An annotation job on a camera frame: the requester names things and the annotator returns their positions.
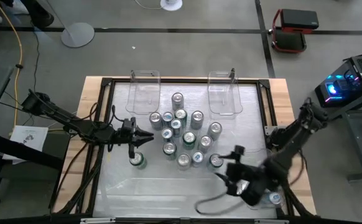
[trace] white paper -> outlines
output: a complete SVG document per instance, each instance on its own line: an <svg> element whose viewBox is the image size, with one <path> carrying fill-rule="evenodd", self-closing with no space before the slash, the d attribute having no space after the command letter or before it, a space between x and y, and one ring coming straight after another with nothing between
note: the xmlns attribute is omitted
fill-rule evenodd
<svg viewBox="0 0 362 224"><path fill-rule="evenodd" d="M30 126L15 126L11 141L19 142L32 149L43 151L45 138L47 137L49 129L41 127ZM24 160L5 154L2 159L12 160L13 164L24 162Z"/></svg>

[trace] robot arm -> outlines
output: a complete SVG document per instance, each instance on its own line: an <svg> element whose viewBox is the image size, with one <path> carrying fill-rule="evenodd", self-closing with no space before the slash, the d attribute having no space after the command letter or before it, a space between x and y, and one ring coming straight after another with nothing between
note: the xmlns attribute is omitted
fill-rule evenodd
<svg viewBox="0 0 362 224"><path fill-rule="evenodd" d="M124 119L121 128L115 130L110 124L78 118L59 108L48 95L29 90L29 96L22 103L23 110L33 115L46 115L64 125L65 131L76 132L83 141L90 144L129 144L129 157L134 158L134 147L153 140L153 134L141 130L136 118Z"/></svg>
<svg viewBox="0 0 362 224"><path fill-rule="evenodd" d="M276 190L278 186L281 186L285 193L292 197L295 206L301 208L287 180L292 158L299 153L313 133L326 126L327 119L327 113L307 99L300 108L299 117L292 124L271 133L267 143L279 150L269 156L259 167L240 163L244 147L235 146L230 155L222 156L225 159L233 159L235 162L228 163L225 175L216 174L225 181L228 188L227 194L240 196L247 204L253 206L259 203L266 189ZM249 185L240 195L237 195L236 183L240 180L249 181Z"/></svg>

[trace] floor stripe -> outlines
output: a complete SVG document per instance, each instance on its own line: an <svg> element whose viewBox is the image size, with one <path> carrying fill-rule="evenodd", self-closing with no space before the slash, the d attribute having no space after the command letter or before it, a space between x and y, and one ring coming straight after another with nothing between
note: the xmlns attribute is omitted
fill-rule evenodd
<svg viewBox="0 0 362 224"><path fill-rule="evenodd" d="M12 31L0 27L0 31ZM32 27L16 27L16 31L32 32ZM62 32L62 27L46 27L42 32ZM178 34L260 34L259 29L162 29L162 28L94 28L96 33L178 33Z"/></svg>
<svg viewBox="0 0 362 224"><path fill-rule="evenodd" d="M165 29L165 28L94 28L95 32L125 32L125 33L180 33L180 34L261 34L266 30L262 18L261 6L256 5L259 14L260 29ZM31 27L16 27L17 31L32 32ZM0 26L0 31L12 31L11 27ZM46 27L43 32L62 32L63 27ZM315 35L362 35L362 30L314 30Z"/></svg>
<svg viewBox="0 0 362 224"><path fill-rule="evenodd" d="M272 64L271 52L269 51L267 30L266 30L266 25L264 23L264 17L262 16L260 0L255 0L255 2L256 2L256 10L258 16L258 24L260 26L260 31L261 31L262 47L264 49L264 56L266 58L268 77L275 78L274 65Z"/></svg>
<svg viewBox="0 0 362 224"><path fill-rule="evenodd" d="M362 30L314 30L315 35L362 35Z"/></svg>

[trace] soda can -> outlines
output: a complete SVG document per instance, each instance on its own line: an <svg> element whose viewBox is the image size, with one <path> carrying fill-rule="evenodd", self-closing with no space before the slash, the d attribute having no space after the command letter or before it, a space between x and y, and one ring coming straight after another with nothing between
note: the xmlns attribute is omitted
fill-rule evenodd
<svg viewBox="0 0 362 224"><path fill-rule="evenodd" d="M196 151L195 153L193 153L192 156L192 165L194 167L199 167L200 165L203 164L203 159L204 159L204 155L201 151Z"/></svg>
<svg viewBox="0 0 362 224"><path fill-rule="evenodd" d="M177 109L183 108L183 95L181 93L174 93L171 97L171 104L173 110L176 111Z"/></svg>
<svg viewBox="0 0 362 224"><path fill-rule="evenodd" d="M199 141L198 150L206 154L209 148L213 145L213 140L210 136L202 136Z"/></svg>
<svg viewBox="0 0 362 224"><path fill-rule="evenodd" d="M212 154L208 160L208 168L213 172L220 168L223 164L224 159L220 158L220 155L217 153Z"/></svg>
<svg viewBox="0 0 362 224"><path fill-rule="evenodd" d="M213 141L216 141L220 137L223 127L220 123L214 122L208 127L207 135L211 137Z"/></svg>
<svg viewBox="0 0 362 224"><path fill-rule="evenodd" d="M182 142L183 142L184 148L191 150L195 147L196 135L193 134L192 132L188 131L183 134Z"/></svg>
<svg viewBox="0 0 362 224"><path fill-rule="evenodd" d="M274 205L280 205L282 202L282 197L278 192L272 192L268 195L269 201Z"/></svg>
<svg viewBox="0 0 362 224"><path fill-rule="evenodd" d="M201 111L195 111L191 115L191 128L198 130L203 126L203 113Z"/></svg>
<svg viewBox="0 0 362 224"><path fill-rule="evenodd" d="M184 109L178 109L174 112L174 117L181 121L183 127L187 125L187 116L188 114Z"/></svg>
<svg viewBox="0 0 362 224"><path fill-rule="evenodd" d="M143 169L146 167L146 159L144 157L144 155L142 155L142 153L140 152L135 152L134 153L134 158L130 158L129 159L130 164L133 165L134 167L137 167L137 169Z"/></svg>
<svg viewBox="0 0 362 224"><path fill-rule="evenodd" d="M152 128L155 130L160 130L163 128L162 116L158 112L153 112L149 116L149 121L151 122Z"/></svg>
<svg viewBox="0 0 362 224"><path fill-rule="evenodd" d="M172 142L164 143L163 153L167 156L168 160L174 160L177 153L177 146Z"/></svg>
<svg viewBox="0 0 362 224"><path fill-rule="evenodd" d="M164 128L162 130L162 137L164 142L171 142L173 137L173 131L171 128Z"/></svg>
<svg viewBox="0 0 362 224"><path fill-rule="evenodd" d="M171 128L173 129L173 136L180 137L181 134L181 120L175 118L171 121Z"/></svg>
<svg viewBox="0 0 362 224"><path fill-rule="evenodd" d="M173 114L171 112L165 112L163 114L163 124L166 127L170 127L171 121L173 120Z"/></svg>
<svg viewBox="0 0 362 224"><path fill-rule="evenodd" d="M187 170L191 165L191 157L186 153L180 154L177 158L177 165L180 170Z"/></svg>

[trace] yellow cable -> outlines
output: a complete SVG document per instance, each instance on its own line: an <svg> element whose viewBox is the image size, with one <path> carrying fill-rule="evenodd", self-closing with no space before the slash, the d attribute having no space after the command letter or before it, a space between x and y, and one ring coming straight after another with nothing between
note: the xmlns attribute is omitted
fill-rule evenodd
<svg viewBox="0 0 362 224"><path fill-rule="evenodd" d="M22 44L21 44L21 40L18 36L17 31L15 30L14 26L12 25L11 21L8 19L7 14L4 12L4 10L1 8L0 6L0 11L1 13L4 15L4 17L6 18L6 20L8 21L9 25L11 26L12 30L14 31L15 35L17 36L18 39L18 44L19 44L19 65L22 65L22 58L23 58L23 52L22 52ZM14 128L17 125L17 117L18 117L18 76L19 73L21 72L20 68L17 68L17 74L15 76L15 84L14 84L14 91L15 91L15 115L14 115Z"/></svg>

